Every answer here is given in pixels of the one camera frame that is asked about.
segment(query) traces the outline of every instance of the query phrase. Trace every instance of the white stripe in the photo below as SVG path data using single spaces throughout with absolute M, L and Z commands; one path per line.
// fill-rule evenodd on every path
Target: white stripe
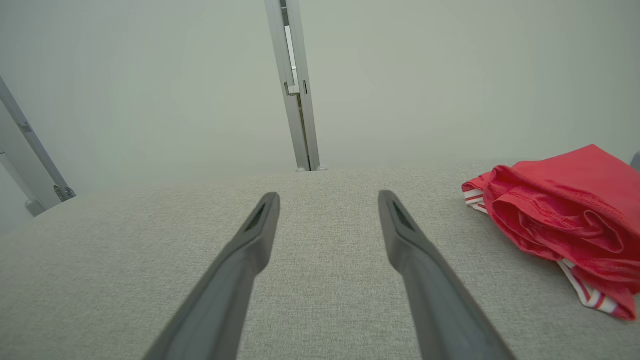
M 466 200 L 466 202 L 467 202 L 467 205 L 475 204 L 477 202 L 482 202 L 482 205 L 484 205 L 484 198 L 483 197 L 479 197 L 477 199 Z
M 467 192 L 463 192 L 463 194 L 464 194 L 465 199 L 466 199 L 468 197 L 482 195 L 482 194 L 484 194 L 484 192 L 482 190 L 473 189 L 473 190 L 469 190 Z
M 569 279 L 571 285 L 573 285 L 573 289 L 578 294 L 578 298 L 580 298 L 580 302 L 582 303 L 582 305 L 587 306 L 587 298 L 586 296 L 584 296 L 584 291 L 580 287 L 580 284 L 578 284 L 578 282 L 575 280 L 575 277 L 573 277 L 573 274 L 571 274 L 571 270 L 569 270 L 566 264 L 562 261 L 558 261 L 557 263 L 558 265 L 560 265 L 560 268 Z
M 487 211 L 486 209 L 483 209 L 483 208 L 479 207 L 477 204 L 471 204 L 471 205 L 469 205 L 469 206 L 471 206 L 472 208 L 474 208 L 474 209 L 476 209 L 476 210 L 478 210 L 478 211 L 482 211 L 483 213 L 485 213 L 485 214 L 489 215 L 489 211 Z
M 612 298 L 605 295 L 604 301 L 602 305 L 598 308 L 598 310 L 603 311 L 604 313 L 611 314 L 618 307 L 618 303 Z
M 572 262 L 571 262 L 571 260 L 569 260 L 569 259 L 562 259 L 562 262 L 563 262 L 566 266 L 569 266 L 569 269 L 572 269 L 572 268 L 575 266 L 575 264 L 574 264 L 574 263 L 572 263 Z
M 584 288 L 587 289 L 587 291 L 589 292 L 589 296 L 591 297 L 589 299 L 589 302 L 585 304 L 586 307 L 595 307 L 597 302 L 600 301 L 600 292 L 592 287 L 590 287 L 589 285 L 585 284 L 584 281 L 582 282 L 582 285 L 584 285 Z

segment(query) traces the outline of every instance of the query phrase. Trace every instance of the white wall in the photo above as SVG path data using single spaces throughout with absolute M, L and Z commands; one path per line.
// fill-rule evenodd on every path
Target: white wall
M 329 169 L 640 150 L 640 1 L 300 2 Z
M 9 0 L 0 74 L 78 193 L 294 172 L 263 0 Z
M 25 207 L 27 195 L 22 192 L 20 186 L 4 167 L 3 157 L 6 155 L 0 154 L 0 236 L 12 232 L 33 219 Z

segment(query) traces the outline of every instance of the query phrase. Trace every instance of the folded fabric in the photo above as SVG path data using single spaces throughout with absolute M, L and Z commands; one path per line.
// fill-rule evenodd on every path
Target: folded fabric
M 595 145 L 500 165 L 462 185 L 521 250 L 557 261 L 582 305 L 636 319 L 640 174 Z

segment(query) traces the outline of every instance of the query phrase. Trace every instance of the gray upholstered sofa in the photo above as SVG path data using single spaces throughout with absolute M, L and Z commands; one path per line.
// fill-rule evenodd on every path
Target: gray upholstered sofa
M 460 185 L 497 161 L 79 196 L 0 240 L 0 359 L 139 359 L 260 197 L 282 198 L 241 359 L 416 359 L 378 190 L 393 190 L 520 359 L 638 359 L 640 323 L 580 305 Z

